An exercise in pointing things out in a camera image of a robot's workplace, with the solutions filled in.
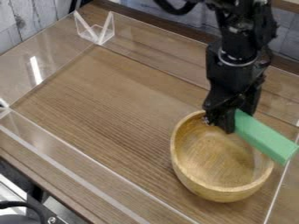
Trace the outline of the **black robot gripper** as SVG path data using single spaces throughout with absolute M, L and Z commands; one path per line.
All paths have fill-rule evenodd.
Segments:
M 240 47 L 234 57 L 220 41 L 206 50 L 207 79 L 210 92 L 202 104 L 208 124 L 220 127 L 227 134 L 235 131 L 235 111 L 252 116 L 258 109 L 266 70 L 272 62 L 267 46 L 260 50 Z

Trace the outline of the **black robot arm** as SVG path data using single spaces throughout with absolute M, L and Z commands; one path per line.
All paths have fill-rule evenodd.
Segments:
M 254 115 L 271 64 L 268 43 L 276 37 L 278 24 L 271 0 L 183 0 L 176 8 L 167 0 L 154 0 L 175 16 L 183 16 L 198 4 L 214 11 L 220 39 L 206 48 L 210 92 L 203 102 L 206 121 L 227 133 L 235 131 L 239 111 Z

